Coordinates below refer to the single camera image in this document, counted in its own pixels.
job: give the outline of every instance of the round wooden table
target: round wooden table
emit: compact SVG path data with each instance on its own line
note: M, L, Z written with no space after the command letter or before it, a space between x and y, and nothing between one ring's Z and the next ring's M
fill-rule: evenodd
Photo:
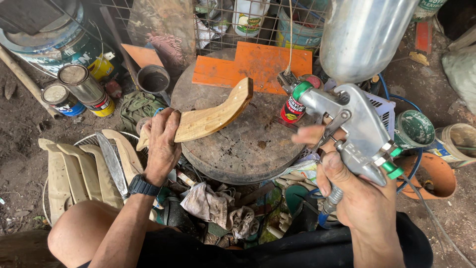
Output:
M236 49L213 52L208 57L234 60ZM231 89L192 84L195 62L181 75L172 93L171 107L181 112L222 104ZM202 173L220 182L246 185L283 172L300 155L304 145L291 142L293 132L272 118L287 97L253 93L245 110L229 125L206 137L182 143L184 156ZM312 124L305 115L296 124Z

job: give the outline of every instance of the white plastic bottle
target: white plastic bottle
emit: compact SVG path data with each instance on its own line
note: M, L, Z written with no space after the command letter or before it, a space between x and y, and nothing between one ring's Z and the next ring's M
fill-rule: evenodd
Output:
M257 36L270 2L271 0L261 0L261 3L236 0L232 20L235 32L246 37Z

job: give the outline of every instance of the orange wooden board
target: orange wooden board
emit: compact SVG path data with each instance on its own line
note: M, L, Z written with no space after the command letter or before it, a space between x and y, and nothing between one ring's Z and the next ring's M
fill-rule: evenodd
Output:
M238 42L235 61L198 56L192 83L233 88L245 77L254 91L287 95L276 81L289 63L289 48ZM312 52L293 49L291 71L298 77L312 73Z
M130 57L135 60L137 65L139 65L141 68L144 68L145 66L151 64L164 67L155 49L141 48L128 44L121 45L127 51L127 53L129 53Z

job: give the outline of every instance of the black wristwatch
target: black wristwatch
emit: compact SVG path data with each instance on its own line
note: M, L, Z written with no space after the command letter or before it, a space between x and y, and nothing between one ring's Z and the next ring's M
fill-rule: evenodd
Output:
M157 196L160 193L162 187L157 187L152 184L145 182L145 177L142 175L135 175L129 184L129 193L134 194L143 194L148 196Z

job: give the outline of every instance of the orange pot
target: orange pot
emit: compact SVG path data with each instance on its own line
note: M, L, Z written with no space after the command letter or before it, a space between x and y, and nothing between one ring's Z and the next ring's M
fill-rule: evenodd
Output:
M402 157L395 160L395 164L402 167L404 174L408 176L417 161L417 155ZM456 177L451 167L439 156L431 153L423 153L419 169L424 168L431 177L434 187L434 195L427 192L418 182L416 176L410 182L419 189L423 199L447 199L452 197L456 191ZM409 198L419 199L412 188L407 185L402 192Z

